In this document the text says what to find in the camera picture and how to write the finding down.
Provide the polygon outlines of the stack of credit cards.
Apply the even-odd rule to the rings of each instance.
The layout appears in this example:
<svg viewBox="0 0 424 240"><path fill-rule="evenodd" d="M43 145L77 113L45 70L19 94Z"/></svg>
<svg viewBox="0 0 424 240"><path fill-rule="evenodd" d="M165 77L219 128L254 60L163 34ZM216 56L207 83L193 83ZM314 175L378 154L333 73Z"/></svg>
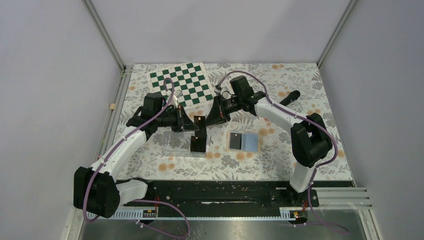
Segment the stack of credit cards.
<svg viewBox="0 0 424 240"><path fill-rule="evenodd" d="M190 138L190 152L192 153L205 153L207 145L207 138L200 136L191 136Z"/></svg>

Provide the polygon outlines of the single black credit card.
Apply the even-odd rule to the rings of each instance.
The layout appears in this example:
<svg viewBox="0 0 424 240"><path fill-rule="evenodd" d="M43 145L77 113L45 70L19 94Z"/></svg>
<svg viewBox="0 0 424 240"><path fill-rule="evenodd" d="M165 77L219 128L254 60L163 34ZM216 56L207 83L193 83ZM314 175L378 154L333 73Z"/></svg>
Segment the single black credit card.
<svg viewBox="0 0 424 240"><path fill-rule="evenodd" d="M231 132L229 137L229 149L241 150L242 149L242 138L243 135L238 132Z"/></svg>

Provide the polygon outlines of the beige leather card holder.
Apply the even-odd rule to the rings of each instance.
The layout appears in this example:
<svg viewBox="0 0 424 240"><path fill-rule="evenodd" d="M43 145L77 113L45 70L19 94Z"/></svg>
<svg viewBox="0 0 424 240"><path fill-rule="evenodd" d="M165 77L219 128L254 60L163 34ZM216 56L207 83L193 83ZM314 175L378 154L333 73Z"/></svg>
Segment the beige leather card holder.
<svg viewBox="0 0 424 240"><path fill-rule="evenodd" d="M242 147L241 150L229 149L230 143L230 133L240 133L242 134ZM229 131L227 133L227 149L230 151L239 151L239 152L248 152L248 153L258 153L260 152L260 136L258 133L253 132L242 132L242 131Z"/></svg>

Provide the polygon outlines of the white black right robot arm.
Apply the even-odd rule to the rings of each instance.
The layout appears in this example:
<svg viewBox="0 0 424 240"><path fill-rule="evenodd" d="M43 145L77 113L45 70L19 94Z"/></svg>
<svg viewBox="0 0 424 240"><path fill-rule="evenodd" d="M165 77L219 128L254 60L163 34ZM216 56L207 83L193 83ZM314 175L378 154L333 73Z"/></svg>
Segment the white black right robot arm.
<svg viewBox="0 0 424 240"><path fill-rule="evenodd" d="M230 121L230 114L243 110L256 117L267 119L290 134L292 154L297 161L289 181L292 189L287 191L287 201L293 206L301 205L306 199L306 190L315 177L315 169L335 146L322 117L317 114L302 115L290 111L286 106L274 102L268 91L254 91L245 76L230 80L233 93L223 97L223 88L218 83L216 96L209 114L207 126Z"/></svg>

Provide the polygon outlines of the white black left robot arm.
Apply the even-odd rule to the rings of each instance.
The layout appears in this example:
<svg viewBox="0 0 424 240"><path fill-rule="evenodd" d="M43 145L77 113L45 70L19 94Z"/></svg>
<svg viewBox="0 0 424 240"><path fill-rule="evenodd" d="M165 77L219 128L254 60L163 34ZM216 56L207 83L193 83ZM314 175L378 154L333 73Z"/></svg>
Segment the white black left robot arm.
<svg viewBox="0 0 424 240"><path fill-rule="evenodd" d="M90 167L79 167L74 173L73 206L77 209L110 218L119 206L138 200L148 206L155 192L146 180L129 179L117 183L118 175L130 157L159 128L175 133L199 130L182 104L172 96L170 102L160 93L148 93L134 115L127 121L119 140Z"/></svg>

